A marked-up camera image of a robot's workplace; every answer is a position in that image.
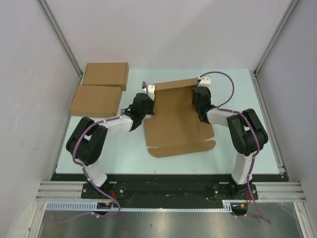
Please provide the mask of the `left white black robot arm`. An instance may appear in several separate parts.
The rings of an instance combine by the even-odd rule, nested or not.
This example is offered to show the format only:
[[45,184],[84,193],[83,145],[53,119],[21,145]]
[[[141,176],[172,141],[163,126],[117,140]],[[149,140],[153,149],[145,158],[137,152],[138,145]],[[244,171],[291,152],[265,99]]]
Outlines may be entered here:
[[154,92],[138,93],[133,103],[119,116],[100,121],[83,117],[77,124],[66,143],[66,150],[93,185],[92,192],[98,198],[104,198],[109,194],[109,185],[105,183],[107,175],[99,162],[106,137],[135,130],[145,116],[154,114],[154,104]]

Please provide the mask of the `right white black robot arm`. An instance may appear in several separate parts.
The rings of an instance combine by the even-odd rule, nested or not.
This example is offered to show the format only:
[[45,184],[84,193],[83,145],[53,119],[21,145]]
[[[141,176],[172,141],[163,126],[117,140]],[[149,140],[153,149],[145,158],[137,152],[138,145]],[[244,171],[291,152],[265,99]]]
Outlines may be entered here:
[[232,198],[240,199],[247,189],[251,189],[255,158],[268,143],[264,126],[253,109],[239,112],[212,105],[211,92],[207,87],[196,86],[193,89],[192,104],[201,122],[228,128],[232,144],[237,151],[228,192]]

